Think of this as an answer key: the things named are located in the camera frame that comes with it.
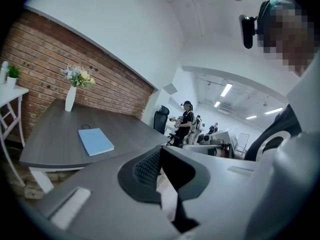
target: white pot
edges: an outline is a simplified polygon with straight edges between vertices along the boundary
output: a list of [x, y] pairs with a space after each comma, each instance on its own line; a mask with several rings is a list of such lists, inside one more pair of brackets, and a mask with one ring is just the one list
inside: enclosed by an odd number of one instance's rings
[[68, 112], [71, 111], [72, 106], [74, 105], [74, 102], [75, 102], [76, 91], [77, 91], [77, 87], [70, 86], [70, 89], [65, 99], [65, 108], [64, 108], [65, 111], [68, 111]]
[[12, 77], [9, 77], [9, 76], [6, 78], [6, 86], [8, 87], [8, 89], [13, 90], [15, 88], [17, 79], [18, 78], [12, 78]]

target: dark gray desk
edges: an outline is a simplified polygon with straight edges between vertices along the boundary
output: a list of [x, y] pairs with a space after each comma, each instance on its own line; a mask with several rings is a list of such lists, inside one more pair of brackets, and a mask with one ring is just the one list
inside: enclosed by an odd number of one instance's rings
[[[78, 134], [82, 125], [100, 128], [113, 143], [114, 150], [88, 156]], [[81, 169], [106, 158], [155, 147], [167, 141], [167, 137], [134, 116], [78, 104], [67, 112], [65, 101], [56, 99], [33, 129], [20, 163], [30, 167], [32, 175], [47, 193], [53, 185], [45, 172]]]

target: woman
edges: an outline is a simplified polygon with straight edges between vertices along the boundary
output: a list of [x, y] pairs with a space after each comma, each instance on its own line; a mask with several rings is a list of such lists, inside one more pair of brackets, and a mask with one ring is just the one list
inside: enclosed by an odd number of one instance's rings
[[182, 115], [181, 123], [178, 125], [178, 130], [175, 135], [179, 138], [174, 138], [173, 146], [178, 147], [189, 133], [191, 123], [194, 119], [193, 106], [190, 101], [185, 101], [183, 104], [184, 113]]

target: headrest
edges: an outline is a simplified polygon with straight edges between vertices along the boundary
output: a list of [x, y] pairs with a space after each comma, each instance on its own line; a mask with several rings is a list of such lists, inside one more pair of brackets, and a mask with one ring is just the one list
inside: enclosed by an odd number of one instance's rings
[[167, 116], [170, 114], [170, 110], [165, 106], [161, 106], [159, 114]]

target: red brick wall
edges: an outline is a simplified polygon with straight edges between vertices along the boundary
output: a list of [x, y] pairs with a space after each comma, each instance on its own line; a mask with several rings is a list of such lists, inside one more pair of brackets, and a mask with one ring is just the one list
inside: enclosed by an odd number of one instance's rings
[[70, 84], [61, 69], [67, 64], [85, 67], [96, 82], [88, 89], [77, 88], [77, 104], [141, 118], [154, 90], [101, 49], [27, 10], [12, 25], [0, 59], [20, 68], [17, 84], [29, 89], [22, 102], [25, 139], [55, 98], [66, 99]]

